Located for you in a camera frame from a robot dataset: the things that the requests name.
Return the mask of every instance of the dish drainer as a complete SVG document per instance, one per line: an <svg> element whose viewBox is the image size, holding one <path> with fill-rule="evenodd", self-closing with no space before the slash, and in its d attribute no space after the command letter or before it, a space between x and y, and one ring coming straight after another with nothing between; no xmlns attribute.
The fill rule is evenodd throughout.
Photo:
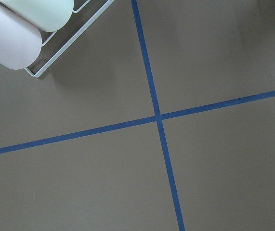
<svg viewBox="0 0 275 231"><path fill-rule="evenodd" d="M82 5L73 10L71 19L63 28L52 33L41 31L42 40L44 41L41 50L43 55L40 53L38 59L31 66L25 68L25 70L33 77L40 77L113 2L114 0L83 0ZM80 14L88 7L89 12L86 22L82 23L82 26L78 26L74 31L69 29L76 27L74 23L78 21L77 18L80 19L80 17L74 19L75 15ZM58 44L54 47L50 46L49 48L52 51L49 51L48 45L53 42L57 34L60 34L59 38L57 38Z"/></svg>

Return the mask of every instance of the blue line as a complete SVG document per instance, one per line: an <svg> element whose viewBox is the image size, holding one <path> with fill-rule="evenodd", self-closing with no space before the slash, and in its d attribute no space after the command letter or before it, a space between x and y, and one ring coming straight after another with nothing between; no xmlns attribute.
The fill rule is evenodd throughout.
<svg viewBox="0 0 275 231"><path fill-rule="evenodd" d="M71 140L79 137L84 137L84 136L90 136L98 133L103 133L107 131L113 131L113 130L118 130L121 128L128 128L128 127L133 127L136 125L141 125L141 124L147 124L151 122L155 122L156 119L154 116L152 117L147 117L147 118L142 118L142 119L136 119L128 122L123 122L119 124L113 124L113 125L108 125L100 128L94 128L90 130L85 130L85 131L79 131L79 132L74 132L74 133L69 133L66 135L61 135L61 136L55 136L51 138L46 138L38 141L31 141L27 143L21 143L9 147L4 147L0 148L0 154L3 153L8 153L8 152L13 152L21 149L26 149L26 148L32 148L32 147L37 147L49 143L55 143L55 142L60 142L60 141L66 141L66 140Z"/></svg>
<svg viewBox="0 0 275 231"><path fill-rule="evenodd" d="M163 122L162 122L162 116L161 116L160 107L159 107L158 100L157 100L156 87L155 87L154 79L152 76L151 65L150 65L150 61L149 61L146 41L144 38L142 22L141 22L141 18L139 15L139 10L138 10L136 0L131 0L131 3L132 3L132 8L133 8L138 38L139 38L139 42L140 42L140 46L141 46L141 50L142 50L143 59L144 59L144 65L145 65L147 80L148 80L148 84L149 84L149 88L150 88L152 104L153 104L153 108L155 111L155 116L156 116L156 121L157 121L157 129L158 129L159 136L160 136L165 166L166 166L166 170L167 170L168 180L170 183L170 191L171 191L172 199L174 202L174 208L175 208L175 212L176 212L178 226L179 226L180 231L185 231L181 207L180 207L177 188L176 188L176 182L175 182L175 178L174 178L174 174L173 174L172 166L171 166L171 161L170 161L170 153L168 151L165 131L164 131Z"/></svg>
<svg viewBox="0 0 275 231"><path fill-rule="evenodd" d="M170 112L170 113L163 114L162 119L171 119L171 118L175 118L175 117L179 117L179 116L185 116L185 115L195 114L195 113L199 113L199 112L205 112L205 111L228 107L228 106L233 106L233 105L237 105L237 104L241 104L241 103L248 103L248 102L252 102L252 101L256 101L256 100L267 99L267 98L271 98L271 97L275 97L275 91L270 91L267 93L261 93L261 94L257 94L257 95L251 95L251 96L238 98L238 99L234 99L234 100L227 100L227 101L220 102L220 103L208 104L208 105L204 105L204 106L200 106L200 107L194 107L194 108L190 108L190 109L180 110L177 112Z"/></svg>

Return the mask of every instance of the gray surface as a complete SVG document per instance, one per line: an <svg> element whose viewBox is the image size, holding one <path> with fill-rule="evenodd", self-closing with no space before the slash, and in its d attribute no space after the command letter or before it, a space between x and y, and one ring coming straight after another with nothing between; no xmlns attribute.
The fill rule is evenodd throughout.
<svg viewBox="0 0 275 231"><path fill-rule="evenodd" d="M0 231L177 229L155 123L0 155Z"/></svg>
<svg viewBox="0 0 275 231"><path fill-rule="evenodd" d="M126 0L114 2L41 79L0 65L0 147L153 114Z"/></svg>
<svg viewBox="0 0 275 231"><path fill-rule="evenodd" d="M162 113L275 90L275 0L138 0Z"/></svg>
<svg viewBox="0 0 275 231"><path fill-rule="evenodd" d="M275 98L164 125L186 230L275 230Z"/></svg>

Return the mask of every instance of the metal rack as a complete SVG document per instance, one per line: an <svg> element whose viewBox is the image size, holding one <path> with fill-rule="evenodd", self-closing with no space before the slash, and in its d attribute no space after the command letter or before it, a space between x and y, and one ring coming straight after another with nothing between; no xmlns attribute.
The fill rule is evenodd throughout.
<svg viewBox="0 0 275 231"><path fill-rule="evenodd" d="M83 8L89 5L91 0L85 1L78 9L73 10L73 14L78 14ZM114 0L106 0L106 2L97 10L89 20L87 20L84 25L73 35L71 38L42 66L38 71L34 72L30 70L29 67L25 70L33 77L40 77L58 58L62 55L65 50L71 46L71 44L114 2ZM52 42L53 37L56 35L57 31L52 32L42 43L44 47L49 42Z"/></svg>

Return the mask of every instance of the white wire rack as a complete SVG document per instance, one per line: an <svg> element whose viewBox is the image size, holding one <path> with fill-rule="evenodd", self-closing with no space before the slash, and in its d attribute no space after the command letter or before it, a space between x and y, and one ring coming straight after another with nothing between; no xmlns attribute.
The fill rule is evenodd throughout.
<svg viewBox="0 0 275 231"><path fill-rule="evenodd" d="M78 9L73 10L73 14L79 13L90 1L91 0L85 1ZM100 7L100 9L96 11L92 17L38 71L34 73L29 67L25 68L25 70L33 77L40 77L113 2L114 0L107 0L104 5ZM47 43L52 42L52 38L56 33L57 31L52 32L42 43L42 47Z"/></svg>

